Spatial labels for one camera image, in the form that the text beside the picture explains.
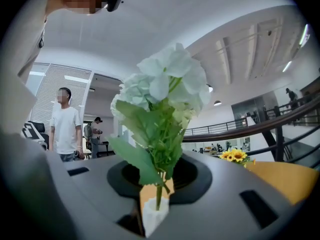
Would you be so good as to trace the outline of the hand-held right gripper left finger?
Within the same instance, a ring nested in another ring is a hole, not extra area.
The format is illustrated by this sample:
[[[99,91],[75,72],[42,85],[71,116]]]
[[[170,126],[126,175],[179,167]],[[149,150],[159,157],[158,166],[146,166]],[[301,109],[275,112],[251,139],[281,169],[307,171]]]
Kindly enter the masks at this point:
[[[119,196],[109,185],[109,168],[120,163],[112,155],[62,162],[55,152],[46,153],[55,188],[69,212],[79,240],[141,240],[118,221],[137,211],[134,199]]]

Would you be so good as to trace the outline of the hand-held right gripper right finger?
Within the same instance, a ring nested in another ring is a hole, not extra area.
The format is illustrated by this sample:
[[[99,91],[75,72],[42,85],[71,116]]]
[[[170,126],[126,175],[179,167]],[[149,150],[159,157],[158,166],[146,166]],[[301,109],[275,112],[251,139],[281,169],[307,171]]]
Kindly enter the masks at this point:
[[[191,151],[185,154],[212,172],[212,183],[195,203],[170,206],[169,213],[154,232],[156,240],[268,240],[275,238],[297,214],[301,204],[292,205],[274,187],[242,166]],[[240,194],[255,191],[278,216],[266,228],[258,225]]]

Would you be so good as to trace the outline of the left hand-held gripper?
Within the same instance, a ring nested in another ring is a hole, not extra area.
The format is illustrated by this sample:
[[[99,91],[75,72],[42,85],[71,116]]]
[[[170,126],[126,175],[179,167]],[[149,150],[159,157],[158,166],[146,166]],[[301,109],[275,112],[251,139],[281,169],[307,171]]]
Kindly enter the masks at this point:
[[[25,122],[21,130],[21,136],[25,139],[35,141],[45,150],[49,149],[49,136],[45,133],[45,125],[43,123]]]

